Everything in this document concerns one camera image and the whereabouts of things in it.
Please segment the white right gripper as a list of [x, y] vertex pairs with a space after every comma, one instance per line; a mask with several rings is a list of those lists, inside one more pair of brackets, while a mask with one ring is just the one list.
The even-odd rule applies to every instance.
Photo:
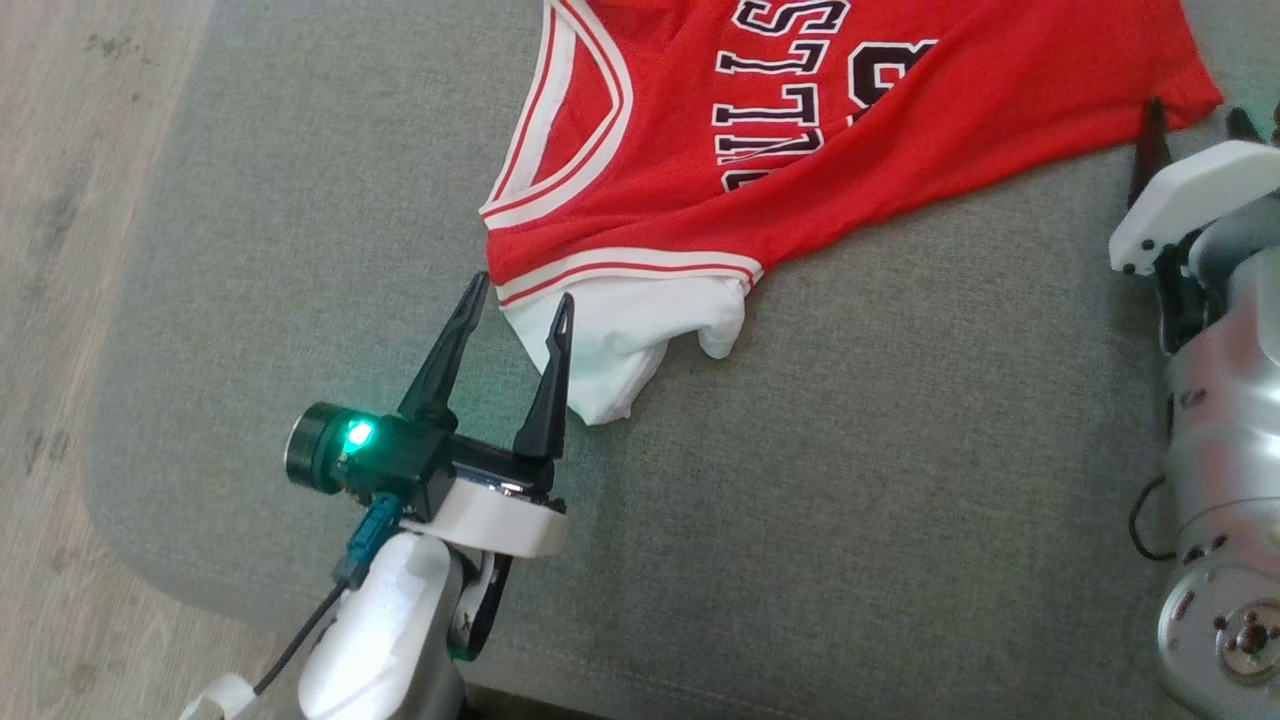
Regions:
[[1152, 274], [1165, 246], [1279, 187], [1279, 151], [1262, 145], [1244, 108], [1231, 108], [1225, 117], [1229, 141], [1174, 164], [1166, 129], [1162, 100], [1151, 97], [1135, 140], [1130, 209], [1108, 241], [1110, 266], [1116, 272]]

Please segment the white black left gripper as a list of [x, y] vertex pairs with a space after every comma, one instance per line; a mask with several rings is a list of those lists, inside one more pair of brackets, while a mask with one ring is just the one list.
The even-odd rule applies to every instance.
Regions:
[[[476, 273], [397, 407], [407, 423], [456, 430], [451, 396], [490, 286]], [[563, 293], [545, 340], [547, 363], [513, 451], [462, 436], [408, 439], [411, 532], [516, 559], [562, 552], [564, 503], [550, 495], [568, 414], [575, 300]]]

